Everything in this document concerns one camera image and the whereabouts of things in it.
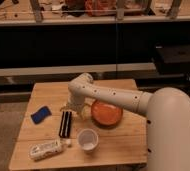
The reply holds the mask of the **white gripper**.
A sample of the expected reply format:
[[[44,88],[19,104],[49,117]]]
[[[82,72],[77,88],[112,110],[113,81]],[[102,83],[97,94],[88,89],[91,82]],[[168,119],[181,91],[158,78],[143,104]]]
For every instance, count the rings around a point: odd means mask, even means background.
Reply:
[[[69,96],[64,105],[60,108],[61,111],[73,111],[81,119],[85,119],[86,108],[89,104],[85,101],[78,103],[73,97]]]

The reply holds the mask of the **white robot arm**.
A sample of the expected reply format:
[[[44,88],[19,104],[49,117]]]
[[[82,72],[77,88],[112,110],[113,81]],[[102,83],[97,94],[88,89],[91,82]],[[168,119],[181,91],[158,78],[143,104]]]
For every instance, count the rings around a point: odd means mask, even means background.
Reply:
[[[182,90],[104,87],[82,73],[68,83],[68,91],[65,107],[78,114],[93,98],[146,118],[147,171],[190,171],[190,97]]]

